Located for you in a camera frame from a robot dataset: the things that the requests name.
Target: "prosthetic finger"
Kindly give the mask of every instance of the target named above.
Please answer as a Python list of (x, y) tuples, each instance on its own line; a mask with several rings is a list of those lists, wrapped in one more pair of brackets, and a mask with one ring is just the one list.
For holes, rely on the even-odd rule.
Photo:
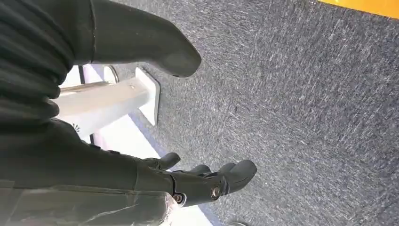
[(192, 168), (192, 170), (190, 170), (190, 173), (193, 173), (196, 175), (207, 174), (207, 173), (211, 173), (211, 169), (207, 165), (198, 165), (198, 166)]
[(161, 159), (148, 158), (143, 160), (148, 167), (168, 170), (180, 162), (180, 156), (176, 153), (168, 153)]

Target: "black sleeve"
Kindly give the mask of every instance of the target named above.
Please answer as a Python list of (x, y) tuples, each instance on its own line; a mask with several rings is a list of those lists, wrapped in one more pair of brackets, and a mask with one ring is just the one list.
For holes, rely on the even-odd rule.
[(0, 31), (3, 131), (55, 117), (73, 65), (146, 61), (187, 77), (201, 63), (172, 23), (108, 0), (2, 0)]

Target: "yellow surface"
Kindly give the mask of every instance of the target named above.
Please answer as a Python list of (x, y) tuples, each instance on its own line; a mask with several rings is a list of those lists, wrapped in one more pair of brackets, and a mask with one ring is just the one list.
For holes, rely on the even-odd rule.
[(399, 0), (319, 0), (363, 12), (399, 19)]

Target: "prosthetic hand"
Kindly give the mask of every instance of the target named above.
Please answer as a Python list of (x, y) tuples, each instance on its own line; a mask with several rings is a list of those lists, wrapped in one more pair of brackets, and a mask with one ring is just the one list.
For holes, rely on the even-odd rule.
[(251, 161), (168, 172), (180, 160), (174, 153), (141, 160), (104, 151), (53, 118), (50, 99), (73, 65), (146, 61), (177, 77), (195, 73), (201, 57), (169, 21), (108, 0), (3, 0), (0, 27), (0, 180), (163, 191), (190, 206), (236, 192), (255, 175)]

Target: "metal screw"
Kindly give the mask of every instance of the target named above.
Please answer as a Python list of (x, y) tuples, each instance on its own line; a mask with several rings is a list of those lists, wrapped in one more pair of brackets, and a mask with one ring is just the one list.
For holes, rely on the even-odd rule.
[(212, 197), (218, 198), (219, 196), (220, 196), (220, 188), (219, 188), (219, 186), (215, 186), (212, 189)]
[(177, 202), (177, 204), (180, 204), (183, 201), (183, 196), (181, 194), (175, 194), (173, 195), (173, 199)]

